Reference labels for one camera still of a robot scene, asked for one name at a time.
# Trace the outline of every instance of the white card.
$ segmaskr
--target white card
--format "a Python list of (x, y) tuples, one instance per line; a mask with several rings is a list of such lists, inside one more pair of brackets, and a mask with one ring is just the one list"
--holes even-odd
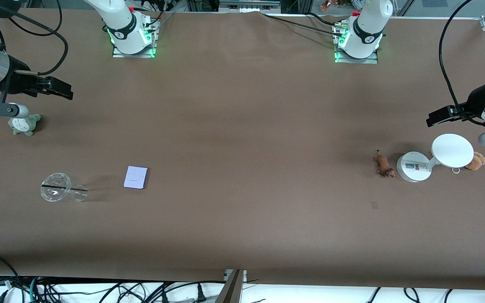
[(125, 177), (124, 187), (143, 189), (147, 167), (129, 166)]

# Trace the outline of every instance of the lamp base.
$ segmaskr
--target lamp base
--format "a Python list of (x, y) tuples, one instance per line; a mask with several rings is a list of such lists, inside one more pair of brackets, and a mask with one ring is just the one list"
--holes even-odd
[(428, 157), (412, 151), (401, 156), (396, 163), (396, 169), (400, 177), (408, 182), (424, 181), (432, 174), (431, 167), (428, 169)]

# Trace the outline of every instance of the green plush toy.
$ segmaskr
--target green plush toy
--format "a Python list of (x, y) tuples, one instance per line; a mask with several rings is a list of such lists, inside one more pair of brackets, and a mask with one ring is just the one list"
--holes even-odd
[(12, 133), (15, 135), (25, 133), (27, 136), (33, 136), (33, 129), (35, 129), (39, 120), (40, 115), (35, 114), (23, 119), (12, 118), (8, 121), (8, 125), (10, 125)]

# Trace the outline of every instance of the stuffed toy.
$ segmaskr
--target stuffed toy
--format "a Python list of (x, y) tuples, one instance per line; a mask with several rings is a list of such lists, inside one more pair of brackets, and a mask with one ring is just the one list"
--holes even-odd
[(12, 118), (8, 121), (8, 125), (10, 125), (12, 133), (15, 135), (25, 133), (27, 136), (33, 136), (33, 130), (39, 120), (40, 115), (35, 114), (23, 119)]
[(465, 168), (468, 170), (478, 170), (482, 165), (485, 164), (485, 158), (482, 156), (481, 153), (475, 151), (475, 157), (473, 157), (473, 161), (469, 163)]
[(377, 163), (377, 173), (383, 177), (396, 177), (396, 173), (394, 169), (389, 166), (389, 161), (386, 159), (385, 156), (379, 153), (379, 149), (377, 150), (377, 156), (373, 158), (373, 160)]

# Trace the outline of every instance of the clear plastic cup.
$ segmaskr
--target clear plastic cup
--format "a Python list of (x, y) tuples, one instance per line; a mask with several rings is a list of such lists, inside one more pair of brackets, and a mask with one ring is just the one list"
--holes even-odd
[(72, 182), (65, 173), (54, 173), (42, 182), (40, 195), (48, 202), (82, 202), (87, 198), (87, 188)]

